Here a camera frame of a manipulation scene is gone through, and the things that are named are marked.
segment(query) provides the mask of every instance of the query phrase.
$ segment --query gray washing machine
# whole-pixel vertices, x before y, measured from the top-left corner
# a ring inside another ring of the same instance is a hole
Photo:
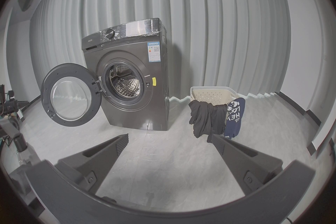
[[[167,130],[167,32],[160,19],[121,24],[82,39],[87,68],[61,64],[41,86],[44,110],[65,126],[91,120],[101,106],[111,125]]]

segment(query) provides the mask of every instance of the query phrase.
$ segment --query gray tile floor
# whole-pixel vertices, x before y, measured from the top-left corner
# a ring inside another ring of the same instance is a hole
[[[207,136],[195,138],[189,125],[189,98],[170,102],[166,132],[126,129],[109,125],[103,111],[87,124],[64,127],[53,122],[40,102],[30,107],[22,133],[41,159],[58,159],[129,133],[129,144],[98,190],[117,203],[154,211],[193,211],[234,201],[244,194]],[[318,126],[277,95],[247,96],[241,130],[235,141],[283,160],[283,168],[298,159],[317,174],[294,220],[315,197],[332,168],[326,149],[316,159],[306,146]],[[17,166],[15,148],[1,156],[8,172]]]

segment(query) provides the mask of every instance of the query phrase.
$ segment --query white laundry basket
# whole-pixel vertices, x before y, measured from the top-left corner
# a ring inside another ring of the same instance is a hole
[[[191,87],[190,99],[200,102],[212,103],[213,105],[228,104],[240,96],[229,87]]]

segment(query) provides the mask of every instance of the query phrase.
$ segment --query sticker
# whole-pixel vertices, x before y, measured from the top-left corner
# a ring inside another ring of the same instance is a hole
[[[147,42],[149,62],[161,62],[160,42]]]

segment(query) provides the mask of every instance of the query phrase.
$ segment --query white curtain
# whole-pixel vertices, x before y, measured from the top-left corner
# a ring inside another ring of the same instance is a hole
[[[280,90],[290,52],[287,0],[42,0],[30,28],[38,85],[56,65],[85,66],[82,37],[153,17],[170,33],[171,96],[185,97],[191,86]]]

